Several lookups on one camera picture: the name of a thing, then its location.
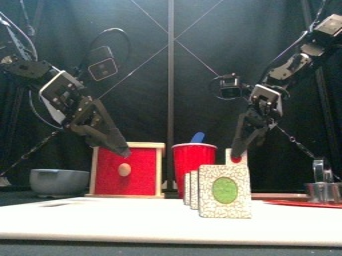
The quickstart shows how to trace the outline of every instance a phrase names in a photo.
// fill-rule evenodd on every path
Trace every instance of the red box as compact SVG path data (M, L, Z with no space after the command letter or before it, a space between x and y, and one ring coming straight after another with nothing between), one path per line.
M94 149L90 195L162 197L163 143L129 142L125 158L105 148Z

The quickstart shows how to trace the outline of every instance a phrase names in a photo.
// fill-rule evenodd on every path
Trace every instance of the black backdrop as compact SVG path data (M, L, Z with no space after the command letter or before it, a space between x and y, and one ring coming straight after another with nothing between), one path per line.
M225 163L225 149L232 145L238 115L248 105L245 99L217 99L208 85L218 74L232 72L242 76L245 83L256 84L270 60L306 30L304 2L175 1L173 144L189 142L195 132L205 132L205 142L220 148L218 164ZM34 40L39 59L71 73L97 35L113 27L126 31L133 44L129 63L111 79L87 85L93 95L101 97L127 141L167 143L169 1L30 0L24 3L37 27ZM318 5L320 1L312 1L310 8L314 10ZM334 12L341 10L340 1L333 1L330 9ZM19 1L2 0L0 11L26 30ZM127 45L121 36L114 35L103 41L106 45L110 44L121 62L127 54ZM336 118L333 128L338 131L342 90L337 76L341 73L340 53L325 65L325 73L332 109L322 109L316 77L308 77L292 89L292 100L285 102L285 117L280 125L317 156L330 158L336 173L341 175L340 159L332 159L332 135L325 123L325 112L332 110ZM2 78L2 169L54 131L33 114L26 90L14 134L10 133L8 120L18 87L20 85ZM38 100L35 103L43 113L45 107ZM340 138L334 140L340 147ZM90 170L91 154L83 138L63 133L8 172L8 178L15 184L29 184L31 168ZM166 162L167 159L165 179L170 172ZM312 159L277 129L269 133L265 145L249 151L249 162L254 191L298 191L305 182L313 181Z

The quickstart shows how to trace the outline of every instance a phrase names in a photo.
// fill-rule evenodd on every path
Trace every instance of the gray bowl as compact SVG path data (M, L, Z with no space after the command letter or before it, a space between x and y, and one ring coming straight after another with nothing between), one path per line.
M33 169L31 189L39 197L71 197L85 193L90 172L62 169Z

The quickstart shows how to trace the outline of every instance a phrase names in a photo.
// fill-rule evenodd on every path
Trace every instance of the red plastic cup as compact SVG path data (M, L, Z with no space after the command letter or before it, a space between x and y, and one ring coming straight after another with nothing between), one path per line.
M183 143L173 146L174 168L179 198L185 195L185 175L204 164L216 164L217 146L205 143Z

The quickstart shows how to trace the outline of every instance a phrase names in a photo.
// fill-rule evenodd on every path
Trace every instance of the table surface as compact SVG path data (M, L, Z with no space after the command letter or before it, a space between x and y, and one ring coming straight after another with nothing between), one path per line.
M252 219L202 218L179 199L78 197L0 207L0 239L342 247L342 210L253 201Z

